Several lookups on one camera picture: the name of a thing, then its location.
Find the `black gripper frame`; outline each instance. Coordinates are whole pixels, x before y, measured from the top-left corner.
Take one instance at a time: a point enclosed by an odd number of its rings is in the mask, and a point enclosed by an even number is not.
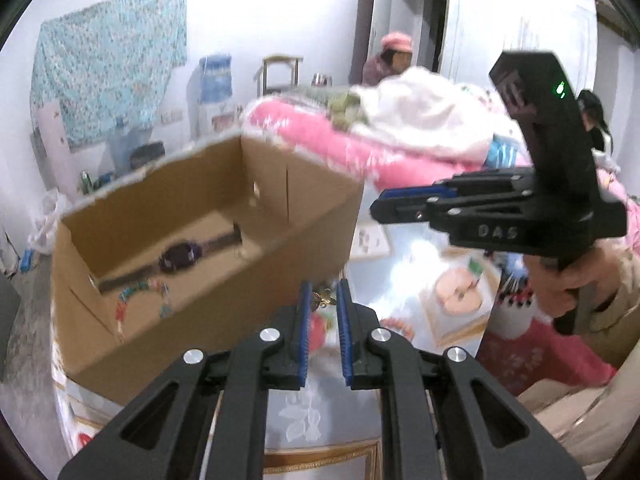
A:
[[[464,349],[415,349],[353,303],[346,280],[339,287],[351,389],[380,390],[384,480],[584,480],[562,445]]]
[[[197,480],[217,413],[206,480],[261,479],[269,390],[299,390],[306,378],[311,292],[303,284],[297,306],[277,311],[266,331],[231,351],[186,352],[58,478]]]
[[[556,56],[503,52],[490,76],[524,134],[533,167],[385,190],[370,208],[373,218],[429,222],[452,245],[543,256],[559,270],[596,240],[625,236],[625,205],[598,184],[590,137]],[[578,307],[555,320],[559,333],[587,329],[597,306],[588,291],[581,289]]]

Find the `beaded bracelet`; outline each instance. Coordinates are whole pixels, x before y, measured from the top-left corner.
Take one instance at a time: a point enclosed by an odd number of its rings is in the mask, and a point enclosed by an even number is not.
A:
[[[124,317],[127,313],[127,307],[129,306],[129,300],[138,292],[157,292],[162,295],[162,306],[160,307],[160,319],[165,319],[172,314],[172,310],[169,307],[169,287],[162,280],[152,278],[145,282],[137,282],[135,285],[125,288],[118,297],[118,304],[116,305],[116,321],[118,322],[118,338],[120,342],[124,341]]]
[[[389,330],[393,330],[394,332],[398,332],[401,336],[404,336],[409,342],[413,342],[415,338],[415,331],[411,327],[411,325],[397,317],[387,317],[386,319],[380,320],[380,326],[388,328]]]

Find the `woman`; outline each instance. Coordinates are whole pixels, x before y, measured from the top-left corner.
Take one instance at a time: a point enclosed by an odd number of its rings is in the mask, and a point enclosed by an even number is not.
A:
[[[385,77],[399,75],[411,66],[414,50],[411,37],[392,32],[382,38],[382,52],[367,59],[362,69],[362,85],[377,86]]]
[[[538,306],[552,317],[575,308],[572,290],[596,283],[590,326],[580,334],[597,355],[618,367],[606,387],[578,392],[540,381],[519,400],[583,466],[588,478],[602,471],[640,415],[640,259],[601,240],[562,272],[525,256]]]
[[[613,138],[604,120],[604,111],[599,97],[589,90],[578,95],[578,107],[582,113],[582,122],[591,136],[592,148],[607,155],[613,153]]]

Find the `cardboard box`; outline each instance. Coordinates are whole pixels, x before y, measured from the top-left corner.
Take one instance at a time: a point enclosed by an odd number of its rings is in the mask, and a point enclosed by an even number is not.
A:
[[[65,372],[121,404],[188,349],[228,349],[295,303],[300,283],[338,275],[349,257],[362,184],[291,152],[234,137],[148,171],[144,179],[66,216],[53,251],[52,298]],[[173,276],[174,314],[152,292],[130,300],[116,338],[119,290],[90,276],[154,262],[171,243],[242,229],[242,250]]]

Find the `pink hat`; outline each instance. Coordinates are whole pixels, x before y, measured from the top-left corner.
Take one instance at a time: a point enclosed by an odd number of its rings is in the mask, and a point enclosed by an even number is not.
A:
[[[397,50],[398,52],[413,53],[414,48],[411,45],[411,36],[402,32],[392,32],[382,38],[382,50]]]

